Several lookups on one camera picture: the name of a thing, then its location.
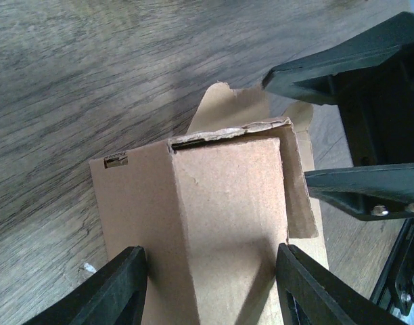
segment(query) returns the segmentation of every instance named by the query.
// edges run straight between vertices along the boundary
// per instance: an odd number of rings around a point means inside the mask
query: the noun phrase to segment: cardboard box
[[[174,137],[90,165],[109,258],[146,249],[144,324],[281,323],[277,246],[318,234],[290,119]]]

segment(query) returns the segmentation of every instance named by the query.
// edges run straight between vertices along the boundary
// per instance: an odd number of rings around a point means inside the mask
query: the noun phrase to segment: wooden floor
[[[212,83],[255,85],[405,2],[0,0],[0,324],[106,262],[89,159],[182,133]],[[310,131],[317,168],[350,164],[335,107],[317,107]],[[331,270],[368,297],[400,221],[322,209]]]

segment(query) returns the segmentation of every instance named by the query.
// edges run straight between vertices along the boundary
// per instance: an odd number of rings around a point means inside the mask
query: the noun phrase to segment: wood grain
[[[212,83],[256,84],[270,67],[404,8],[396,0],[0,1],[0,324],[61,299],[88,276],[84,262],[106,262],[89,159],[182,133]],[[314,137],[324,157],[335,136]],[[335,229],[327,220],[325,233],[335,242],[331,268],[347,279],[350,261],[373,261],[359,242],[383,251],[382,262],[396,228],[356,231],[341,220]],[[360,277],[370,286],[367,269]]]

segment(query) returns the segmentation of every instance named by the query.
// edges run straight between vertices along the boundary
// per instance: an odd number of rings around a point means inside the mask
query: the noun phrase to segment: small white debris
[[[84,270],[92,274],[96,273],[97,270],[90,263],[84,263]]]

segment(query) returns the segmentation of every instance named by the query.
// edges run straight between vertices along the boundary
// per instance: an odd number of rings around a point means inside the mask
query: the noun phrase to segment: gray wood grain surface
[[[89,159],[182,133],[212,83],[257,84],[270,67],[406,8],[400,0],[0,0],[0,324],[61,299],[89,275],[83,263],[106,262]],[[275,99],[277,114],[286,102]],[[316,109],[311,135],[318,167],[349,163],[335,108]],[[331,270],[369,296],[399,222],[323,212]]]

